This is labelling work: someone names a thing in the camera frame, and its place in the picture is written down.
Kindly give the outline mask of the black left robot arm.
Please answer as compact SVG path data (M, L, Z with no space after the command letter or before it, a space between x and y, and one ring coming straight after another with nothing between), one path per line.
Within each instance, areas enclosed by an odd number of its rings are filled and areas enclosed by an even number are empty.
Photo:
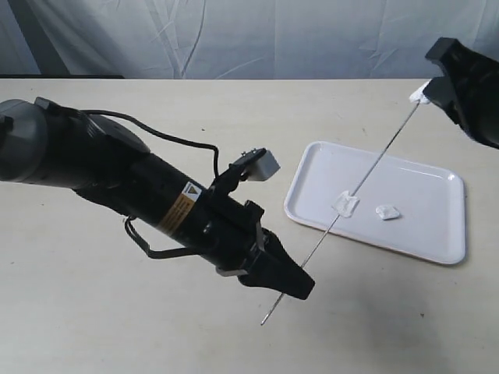
M265 148L243 153L203 186L162 160L123 122L43 97L1 104L1 179L71 189L125 218L127 235L151 259L200 256L223 277L304 300L313 278L263 227L262 207L231 196L263 182L279 164Z

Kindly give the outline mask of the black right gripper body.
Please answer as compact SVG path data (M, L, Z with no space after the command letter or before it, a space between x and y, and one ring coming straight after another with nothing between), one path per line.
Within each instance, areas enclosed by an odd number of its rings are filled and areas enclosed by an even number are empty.
M455 106L473 123L484 146L498 148L498 62L450 37L439 38L426 53L455 88Z

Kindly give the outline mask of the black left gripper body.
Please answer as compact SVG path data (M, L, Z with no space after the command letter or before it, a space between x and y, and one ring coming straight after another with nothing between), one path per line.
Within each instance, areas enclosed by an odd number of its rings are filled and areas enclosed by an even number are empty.
M273 264L273 233L260 224L264 210L236 202L216 188L198 189L194 252L223 277L260 277Z

